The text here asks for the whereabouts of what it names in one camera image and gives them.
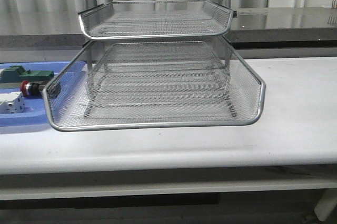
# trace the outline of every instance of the upper tray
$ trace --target upper tray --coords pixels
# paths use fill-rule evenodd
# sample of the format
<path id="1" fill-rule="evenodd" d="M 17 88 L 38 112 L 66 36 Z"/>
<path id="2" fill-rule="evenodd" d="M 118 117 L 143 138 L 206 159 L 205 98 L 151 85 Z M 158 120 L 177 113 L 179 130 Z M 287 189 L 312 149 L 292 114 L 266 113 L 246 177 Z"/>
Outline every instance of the upper tray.
<path id="1" fill-rule="evenodd" d="M 79 15 L 90 39 L 209 36 L 226 33 L 233 11 L 205 0 L 110 2 Z"/>

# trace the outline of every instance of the metal mesh desk organizer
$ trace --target metal mesh desk organizer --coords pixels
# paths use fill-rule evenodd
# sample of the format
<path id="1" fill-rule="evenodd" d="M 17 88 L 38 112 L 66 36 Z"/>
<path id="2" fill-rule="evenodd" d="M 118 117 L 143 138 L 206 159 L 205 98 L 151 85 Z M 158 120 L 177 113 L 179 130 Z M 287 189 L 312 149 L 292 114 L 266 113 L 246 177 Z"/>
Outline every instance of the metal mesh desk organizer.
<path id="1" fill-rule="evenodd" d="M 248 125 L 260 117 L 265 84 L 220 36 L 230 9 L 203 0 L 111 2 L 79 18 L 92 41 L 44 89 L 54 128 Z"/>

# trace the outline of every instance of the lower tray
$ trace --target lower tray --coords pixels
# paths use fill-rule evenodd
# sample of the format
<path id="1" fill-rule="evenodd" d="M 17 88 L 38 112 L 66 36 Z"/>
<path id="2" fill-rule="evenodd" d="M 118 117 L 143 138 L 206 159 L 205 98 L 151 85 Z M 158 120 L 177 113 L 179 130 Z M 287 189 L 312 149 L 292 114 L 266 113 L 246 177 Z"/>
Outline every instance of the lower tray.
<path id="1" fill-rule="evenodd" d="M 247 125 L 262 112 L 264 90 L 215 36 L 89 42 L 44 99 L 49 121 L 62 131 Z"/>

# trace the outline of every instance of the white electrical component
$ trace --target white electrical component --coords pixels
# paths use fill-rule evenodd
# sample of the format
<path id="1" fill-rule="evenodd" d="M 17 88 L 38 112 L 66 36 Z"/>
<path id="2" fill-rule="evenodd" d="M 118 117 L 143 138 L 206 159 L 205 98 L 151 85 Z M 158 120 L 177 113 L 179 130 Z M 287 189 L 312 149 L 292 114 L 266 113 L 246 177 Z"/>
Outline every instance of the white electrical component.
<path id="1" fill-rule="evenodd" d="M 25 109 L 22 92 L 0 94 L 0 114 L 22 113 Z"/>

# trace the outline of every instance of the white countertop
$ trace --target white countertop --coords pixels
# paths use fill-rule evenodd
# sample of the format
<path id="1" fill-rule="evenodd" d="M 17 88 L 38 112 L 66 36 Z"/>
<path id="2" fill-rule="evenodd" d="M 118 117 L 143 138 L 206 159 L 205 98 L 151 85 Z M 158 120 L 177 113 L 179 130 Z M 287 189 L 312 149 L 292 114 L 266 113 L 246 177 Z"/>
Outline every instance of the white countertop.
<path id="1" fill-rule="evenodd" d="M 337 39 L 331 19 L 336 12 L 324 7 L 239 8 L 225 37 L 233 43 L 315 41 Z M 0 47 L 36 48 L 78 46 L 85 42 L 72 11 L 0 12 Z"/>
<path id="2" fill-rule="evenodd" d="M 337 163 L 337 57 L 247 61 L 267 86 L 253 125 L 0 127 L 0 174 Z"/>

